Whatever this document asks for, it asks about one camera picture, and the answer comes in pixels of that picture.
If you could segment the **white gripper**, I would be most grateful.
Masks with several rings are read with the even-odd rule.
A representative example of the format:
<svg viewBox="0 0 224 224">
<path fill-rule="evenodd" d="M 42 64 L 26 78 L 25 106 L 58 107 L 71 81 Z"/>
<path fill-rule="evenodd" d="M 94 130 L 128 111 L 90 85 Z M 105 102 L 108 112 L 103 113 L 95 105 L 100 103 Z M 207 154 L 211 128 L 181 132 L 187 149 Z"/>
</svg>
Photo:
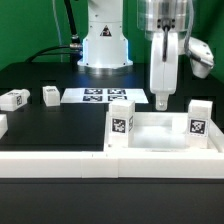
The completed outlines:
<svg viewBox="0 0 224 224">
<path fill-rule="evenodd" d="M 167 58 L 163 60 L 163 33 L 155 33 L 151 45 L 150 91 L 156 95 L 156 109 L 165 111 L 168 95 L 174 94 L 178 70 L 178 34 L 168 34 Z"/>
</svg>

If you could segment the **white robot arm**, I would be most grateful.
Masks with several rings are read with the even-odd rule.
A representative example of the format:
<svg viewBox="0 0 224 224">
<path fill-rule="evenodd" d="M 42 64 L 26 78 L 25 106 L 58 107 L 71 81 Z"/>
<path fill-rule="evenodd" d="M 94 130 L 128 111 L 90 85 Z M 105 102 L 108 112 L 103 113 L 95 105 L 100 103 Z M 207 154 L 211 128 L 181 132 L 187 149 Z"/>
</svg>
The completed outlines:
<svg viewBox="0 0 224 224">
<path fill-rule="evenodd" d="M 101 72 L 133 64 L 123 34 L 123 1 L 87 0 L 88 34 L 80 67 Z M 152 41 L 150 91 L 159 111 L 167 109 L 168 97 L 176 91 L 178 56 L 188 48 L 192 13 L 192 0 L 137 0 L 138 28 Z"/>
</svg>

